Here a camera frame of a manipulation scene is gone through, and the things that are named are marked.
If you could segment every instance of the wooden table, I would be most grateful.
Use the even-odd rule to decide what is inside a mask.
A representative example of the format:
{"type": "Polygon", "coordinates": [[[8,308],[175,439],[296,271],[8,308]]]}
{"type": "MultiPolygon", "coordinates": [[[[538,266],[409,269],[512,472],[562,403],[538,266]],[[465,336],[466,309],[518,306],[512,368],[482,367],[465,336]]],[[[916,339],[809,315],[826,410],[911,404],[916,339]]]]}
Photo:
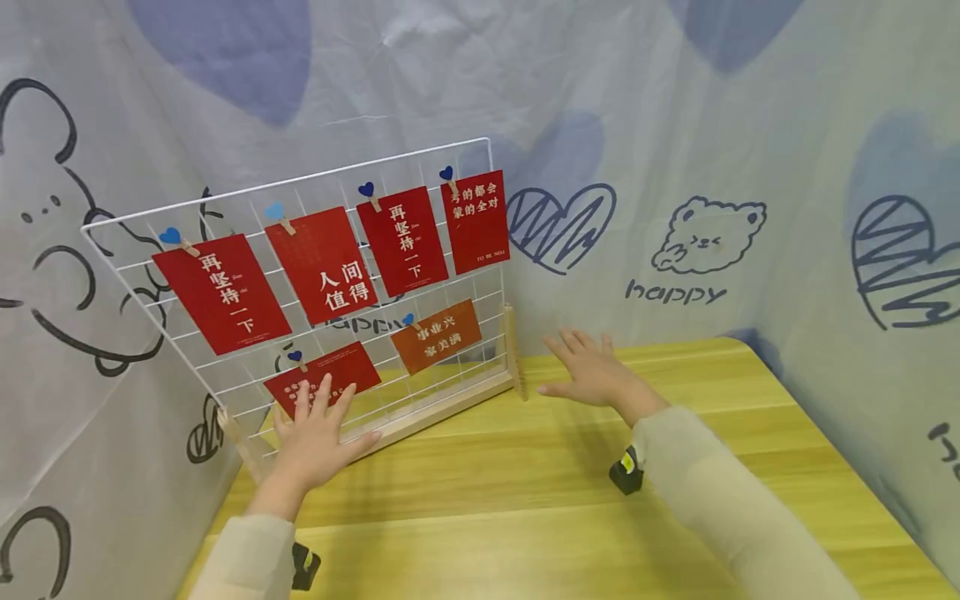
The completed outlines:
{"type": "MultiPolygon", "coordinates": [[[[699,413],[864,598],[957,597],[748,348],[718,338],[617,354],[699,413]]],[[[552,357],[523,364],[532,392],[565,375],[552,357]]],[[[608,480],[629,442],[613,411],[536,394],[526,403],[512,392],[492,398],[307,497],[297,539],[323,565],[313,588],[294,597],[742,597],[649,484],[624,496],[608,480]]],[[[241,470],[180,597],[252,491],[241,470]]]]}

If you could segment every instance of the beige sleeve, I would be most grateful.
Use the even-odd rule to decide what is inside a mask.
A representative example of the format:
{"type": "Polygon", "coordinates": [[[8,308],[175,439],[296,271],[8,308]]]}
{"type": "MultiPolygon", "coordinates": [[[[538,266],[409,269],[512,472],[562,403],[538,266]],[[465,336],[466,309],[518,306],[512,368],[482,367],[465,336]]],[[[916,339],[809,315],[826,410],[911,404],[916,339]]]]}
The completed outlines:
{"type": "Polygon", "coordinates": [[[859,598],[797,518],[696,415],[672,407],[640,420],[634,445],[658,495],[751,598],[859,598]]]}
{"type": "Polygon", "coordinates": [[[190,600],[280,600],[294,581],[294,525],[269,515],[235,516],[213,546],[190,600]]]}

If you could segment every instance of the cartoon bear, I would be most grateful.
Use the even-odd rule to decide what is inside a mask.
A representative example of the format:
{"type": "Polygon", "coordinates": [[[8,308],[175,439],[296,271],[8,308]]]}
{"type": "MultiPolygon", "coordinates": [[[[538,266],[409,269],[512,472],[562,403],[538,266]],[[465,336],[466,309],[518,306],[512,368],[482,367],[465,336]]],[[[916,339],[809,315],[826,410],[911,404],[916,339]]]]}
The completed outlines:
{"type": "Polygon", "coordinates": [[[767,220],[763,203],[728,204],[694,196],[670,218],[651,264],[684,275],[722,271],[740,261],[767,220]]]}
{"type": "MultiPolygon", "coordinates": [[[[5,288],[0,291],[0,308],[21,312],[57,340],[92,356],[101,375],[115,377],[131,363],[156,356],[163,337],[137,314],[131,294],[122,298],[98,294],[98,271],[101,276],[105,271],[99,267],[96,251],[81,239],[80,226],[113,214],[97,205],[84,179],[71,167],[77,145],[73,116],[45,84],[18,79],[0,92],[0,180],[4,182],[3,208],[12,212],[4,217],[10,229],[0,262],[5,288]],[[47,119],[44,127],[36,125],[38,118],[47,119]],[[88,317],[78,318],[74,311],[89,311],[88,317]],[[90,317],[94,314],[101,317],[97,321],[112,320],[115,327],[107,331],[94,326],[90,317]]],[[[143,249],[140,255],[162,250],[157,240],[125,224],[107,229],[112,230],[98,232],[94,241],[108,257],[131,246],[143,249]]],[[[138,267],[131,276],[133,292],[144,303],[158,302],[170,292],[152,263],[138,267]]],[[[151,310],[166,326],[163,305],[151,310]]],[[[33,339],[28,330],[24,335],[26,341],[33,339]]]]}

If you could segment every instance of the wooden clothespin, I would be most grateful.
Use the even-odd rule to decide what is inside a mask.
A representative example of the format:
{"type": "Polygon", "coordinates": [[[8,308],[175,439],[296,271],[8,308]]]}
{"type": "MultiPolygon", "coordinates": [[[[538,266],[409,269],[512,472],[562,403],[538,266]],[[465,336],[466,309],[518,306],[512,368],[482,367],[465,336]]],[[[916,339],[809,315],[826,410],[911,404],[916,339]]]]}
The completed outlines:
{"type": "Polygon", "coordinates": [[[460,192],[457,190],[457,182],[453,180],[453,167],[446,165],[446,168],[440,172],[440,179],[446,180],[446,183],[450,186],[450,193],[452,195],[460,195],[460,192]]]}
{"type": "Polygon", "coordinates": [[[300,367],[300,370],[303,372],[307,371],[306,365],[303,364],[303,352],[299,350],[294,350],[292,352],[287,352],[287,358],[297,363],[297,366],[300,367]]]}
{"type": "Polygon", "coordinates": [[[423,327],[421,327],[419,323],[414,321],[413,313],[407,313],[407,316],[404,317],[401,322],[405,325],[411,325],[417,331],[423,331],[423,327]]]}
{"type": "Polygon", "coordinates": [[[280,224],[283,225],[283,228],[287,230],[287,233],[290,235],[296,235],[297,230],[294,229],[294,226],[290,225],[290,220],[283,216],[283,204],[273,203],[267,206],[266,210],[263,211],[263,214],[267,215],[268,218],[273,219],[274,221],[280,221],[280,224]]]}
{"type": "Polygon", "coordinates": [[[194,258],[200,258],[200,251],[194,248],[193,244],[180,237],[180,231],[177,228],[167,228],[159,237],[164,244],[180,246],[194,258]]]}
{"type": "Polygon", "coordinates": [[[373,193],[373,182],[367,181],[363,185],[357,187],[357,191],[361,195],[370,198],[370,204],[373,204],[373,210],[380,212],[380,199],[376,197],[376,194],[373,193]]]}

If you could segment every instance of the red postcard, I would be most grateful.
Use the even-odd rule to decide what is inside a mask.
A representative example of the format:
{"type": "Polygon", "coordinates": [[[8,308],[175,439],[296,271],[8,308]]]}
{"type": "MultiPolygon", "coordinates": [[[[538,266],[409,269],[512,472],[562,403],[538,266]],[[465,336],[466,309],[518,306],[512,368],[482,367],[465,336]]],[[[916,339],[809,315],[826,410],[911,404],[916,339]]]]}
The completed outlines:
{"type": "Polygon", "coordinates": [[[363,264],[342,206],[292,219],[297,233],[283,225],[265,230],[310,324],[325,323],[376,304],[376,292],[363,264]]]}
{"type": "Polygon", "coordinates": [[[390,339],[411,375],[449,358],[483,335],[473,311],[473,300],[458,302],[417,323],[420,330],[404,327],[390,339]]]}
{"type": "Polygon", "coordinates": [[[316,394],[324,375],[327,373],[330,373],[331,377],[331,406],[336,404],[337,400],[340,399],[340,394],[351,383],[357,384],[356,394],[380,383],[380,374],[376,372],[376,368],[373,366],[373,362],[371,362],[363,344],[354,342],[306,363],[306,372],[303,372],[300,368],[294,368],[272,379],[267,379],[263,382],[263,385],[267,386],[270,395],[280,403],[283,410],[292,418],[300,382],[304,379],[309,382],[310,404],[313,405],[314,394],[316,394]]]}
{"type": "Polygon", "coordinates": [[[194,248],[200,251],[199,258],[177,248],[154,254],[153,259],[216,354],[290,334],[283,309],[244,235],[194,248]]]}
{"type": "Polygon", "coordinates": [[[441,185],[440,193],[457,275],[509,259],[503,171],[481,173],[456,184],[456,194],[448,183],[441,185]]]}
{"type": "Polygon", "coordinates": [[[425,187],[357,206],[357,215],[391,297],[447,278],[444,250],[425,187]]]}

